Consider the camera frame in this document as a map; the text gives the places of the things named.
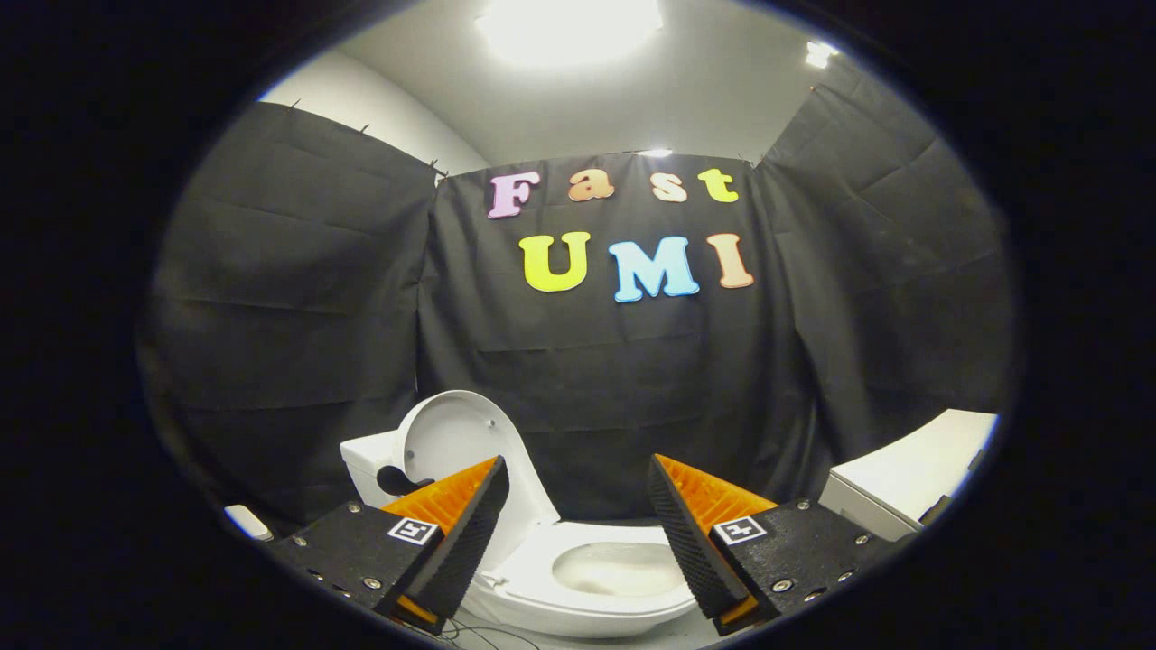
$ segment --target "ceiling light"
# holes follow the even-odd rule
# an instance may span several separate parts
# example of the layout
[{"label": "ceiling light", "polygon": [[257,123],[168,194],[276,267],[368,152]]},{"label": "ceiling light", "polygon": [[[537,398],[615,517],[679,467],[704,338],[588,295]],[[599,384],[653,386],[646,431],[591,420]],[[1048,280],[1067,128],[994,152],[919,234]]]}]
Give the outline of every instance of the ceiling light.
[{"label": "ceiling light", "polygon": [[499,0],[476,21],[495,52],[525,66],[593,64],[625,54],[662,27],[655,0]]},{"label": "ceiling light", "polygon": [[815,43],[814,40],[807,42],[807,51],[814,54],[820,54],[823,57],[829,57],[831,54],[838,54],[839,51],[825,43]]},{"label": "ceiling light", "polygon": [[827,57],[821,57],[818,54],[807,54],[807,62],[815,66],[816,68],[825,68]]},{"label": "ceiling light", "polygon": [[825,43],[815,43],[814,40],[807,42],[807,62],[816,68],[825,68],[828,58],[838,53],[838,50],[827,45]]}]

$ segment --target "letter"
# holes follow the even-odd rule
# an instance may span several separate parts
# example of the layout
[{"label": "letter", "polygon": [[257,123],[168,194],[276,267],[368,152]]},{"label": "letter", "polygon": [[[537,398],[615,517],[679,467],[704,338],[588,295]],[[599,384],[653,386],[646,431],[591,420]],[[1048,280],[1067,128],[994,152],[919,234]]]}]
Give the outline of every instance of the letter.
[{"label": "letter", "polygon": [[636,278],[651,297],[658,297],[664,275],[666,288],[662,290],[666,295],[689,296],[698,293],[698,283],[690,276],[690,265],[687,264],[686,237],[662,237],[653,260],[633,242],[613,244],[610,254],[618,260],[618,290],[614,294],[617,302],[642,300],[643,293],[635,283]]},{"label": "letter", "polygon": [[570,177],[571,201],[588,201],[591,199],[605,199],[614,193],[614,185],[610,185],[610,177],[601,169],[584,169]]},{"label": "letter", "polygon": [[538,185],[542,177],[536,171],[525,173],[511,173],[510,176],[495,176],[490,179],[494,184],[494,209],[490,210],[490,219],[502,219],[504,216],[518,216],[521,207],[529,199],[529,186]]},{"label": "letter", "polygon": [[518,242],[526,251],[526,283],[539,291],[565,291],[573,289],[586,279],[586,242],[590,232],[566,232],[562,241],[570,246],[570,271],[563,274],[550,272],[550,244],[554,237],[535,235]]},{"label": "letter", "polygon": [[698,175],[699,180],[706,183],[706,191],[711,198],[721,204],[733,204],[739,200],[739,193],[726,189],[727,183],[734,183],[734,178],[716,169],[707,169]]},{"label": "letter", "polygon": [[706,243],[714,246],[714,252],[719,256],[719,264],[722,265],[722,278],[719,279],[719,285],[727,289],[738,289],[755,283],[755,276],[747,273],[747,268],[742,265],[738,235],[719,232],[707,237]]},{"label": "letter", "polygon": [[681,187],[682,179],[673,173],[652,173],[651,185],[654,186],[651,190],[654,195],[664,201],[681,204],[687,200],[687,191]]}]

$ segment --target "yellow letter u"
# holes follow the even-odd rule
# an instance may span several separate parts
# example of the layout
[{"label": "yellow letter u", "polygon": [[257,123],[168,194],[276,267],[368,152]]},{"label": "yellow letter u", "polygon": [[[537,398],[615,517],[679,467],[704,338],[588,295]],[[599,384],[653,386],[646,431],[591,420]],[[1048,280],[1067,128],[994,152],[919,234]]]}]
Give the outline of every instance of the yellow letter u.
[{"label": "yellow letter u", "polygon": [[526,282],[539,291],[565,291],[586,279],[586,242],[590,232],[566,232],[562,241],[570,246],[570,271],[550,273],[550,244],[554,237],[535,235],[518,242],[526,251]]}]

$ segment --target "black curtain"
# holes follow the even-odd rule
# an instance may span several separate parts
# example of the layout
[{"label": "black curtain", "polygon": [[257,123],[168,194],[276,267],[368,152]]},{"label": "black curtain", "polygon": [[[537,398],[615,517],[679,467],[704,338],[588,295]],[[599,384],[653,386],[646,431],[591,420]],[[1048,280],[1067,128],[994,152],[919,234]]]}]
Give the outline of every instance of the black curtain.
[{"label": "black curtain", "polygon": [[[614,193],[573,201],[570,178],[603,170]],[[733,178],[734,202],[710,197],[697,176]],[[517,216],[490,219],[495,177],[538,172]],[[651,175],[674,173],[688,197],[659,200]],[[759,483],[787,443],[780,429],[806,433],[796,419],[807,391],[781,371],[791,337],[778,264],[768,249],[762,204],[748,163],[631,154],[536,161],[443,182],[433,205],[418,301],[422,396],[477,391],[523,435],[542,483],[563,518],[653,516],[647,459],[659,452],[740,485]],[[571,231],[591,234],[588,269],[577,287],[543,293],[524,275],[524,237],[549,235],[553,272],[570,268]],[[719,285],[719,258],[706,237],[735,234],[748,287]],[[699,286],[687,296],[618,303],[617,264],[608,248],[631,241],[654,256],[664,237],[688,239]],[[766,396],[792,402],[768,427]]]},{"label": "black curtain", "polygon": [[224,502],[290,529],[356,492],[338,444],[415,404],[433,171],[257,103],[177,205],[139,337],[169,446]]},{"label": "black curtain", "polygon": [[950,146],[844,58],[824,80],[756,176],[843,461],[944,408],[1001,411],[1015,304],[1002,216]]},{"label": "black curtain", "polygon": [[[511,416],[560,514],[601,520],[652,515],[654,452],[786,501],[944,408],[999,412],[999,215],[901,97],[840,57],[825,79],[755,169],[556,158],[436,198],[429,165],[388,145],[254,105],[176,210],[140,339],[170,448],[223,500],[303,523],[355,496],[342,440],[472,390]],[[571,200],[587,169],[614,193]],[[712,198],[711,169],[735,200]],[[490,219],[492,179],[525,172],[540,182],[520,214]],[[687,199],[660,200],[655,172]],[[586,276],[534,289],[519,242],[554,237],[563,273],[572,231],[591,235]],[[720,286],[717,234],[739,236],[753,285]],[[609,246],[654,256],[665,237],[687,238],[697,293],[616,302]]]}]

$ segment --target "white toilet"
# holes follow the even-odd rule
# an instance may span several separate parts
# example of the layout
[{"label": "white toilet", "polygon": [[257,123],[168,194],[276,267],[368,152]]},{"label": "white toilet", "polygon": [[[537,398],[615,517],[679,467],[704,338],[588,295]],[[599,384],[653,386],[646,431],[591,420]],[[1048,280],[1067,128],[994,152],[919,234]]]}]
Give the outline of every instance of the white toilet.
[{"label": "white toilet", "polygon": [[380,508],[380,467],[440,480],[505,458],[510,496],[462,607],[496,623],[577,637],[624,637],[697,608],[661,526],[560,522],[505,413],[469,391],[433,396],[394,431],[341,443],[357,492]]}]

